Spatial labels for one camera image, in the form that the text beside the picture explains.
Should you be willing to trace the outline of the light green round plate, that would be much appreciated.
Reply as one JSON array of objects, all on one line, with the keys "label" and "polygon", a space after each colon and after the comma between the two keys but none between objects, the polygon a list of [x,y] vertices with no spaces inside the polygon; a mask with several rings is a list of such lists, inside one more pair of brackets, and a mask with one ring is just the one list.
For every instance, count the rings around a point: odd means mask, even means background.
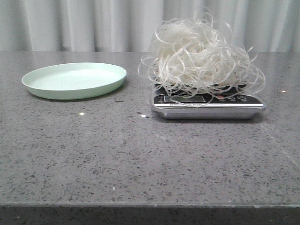
[{"label": "light green round plate", "polygon": [[43,67],[22,78],[27,90],[38,97],[77,100],[101,96],[119,88],[124,68],[106,63],[80,62]]}]

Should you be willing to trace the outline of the white vermicelli noodle bundle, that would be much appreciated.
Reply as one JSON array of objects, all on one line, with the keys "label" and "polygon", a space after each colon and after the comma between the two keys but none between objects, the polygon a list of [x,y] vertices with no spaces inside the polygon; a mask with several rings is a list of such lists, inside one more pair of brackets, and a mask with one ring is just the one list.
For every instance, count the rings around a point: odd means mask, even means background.
[{"label": "white vermicelli noodle bundle", "polygon": [[226,93],[234,97],[260,92],[265,75],[244,47],[215,28],[216,23],[209,10],[161,22],[138,74],[150,80],[154,91],[164,91],[172,103],[183,106],[198,94],[212,101]]}]

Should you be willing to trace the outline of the silver black kitchen scale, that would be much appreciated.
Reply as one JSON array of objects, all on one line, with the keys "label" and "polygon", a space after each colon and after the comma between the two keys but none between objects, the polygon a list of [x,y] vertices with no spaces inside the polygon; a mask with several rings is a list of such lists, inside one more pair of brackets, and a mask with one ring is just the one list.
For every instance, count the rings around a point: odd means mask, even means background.
[{"label": "silver black kitchen scale", "polygon": [[157,84],[152,86],[151,107],[160,117],[165,119],[192,120],[246,120],[265,110],[266,106],[260,99],[239,91],[245,85],[232,87],[225,93],[213,97],[200,94],[184,98],[179,91],[168,95],[164,88]]}]

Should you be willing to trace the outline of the white pleated curtain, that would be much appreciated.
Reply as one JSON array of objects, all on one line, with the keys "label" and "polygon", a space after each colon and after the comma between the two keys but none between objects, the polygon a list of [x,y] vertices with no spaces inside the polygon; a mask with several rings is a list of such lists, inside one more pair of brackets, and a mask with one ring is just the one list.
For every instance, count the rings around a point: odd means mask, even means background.
[{"label": "white pleated curtain", "polygon": [[144,52],[163,20],[209,10],[258,52],[300,49],[297,0],[3,0],[3,51]]}]

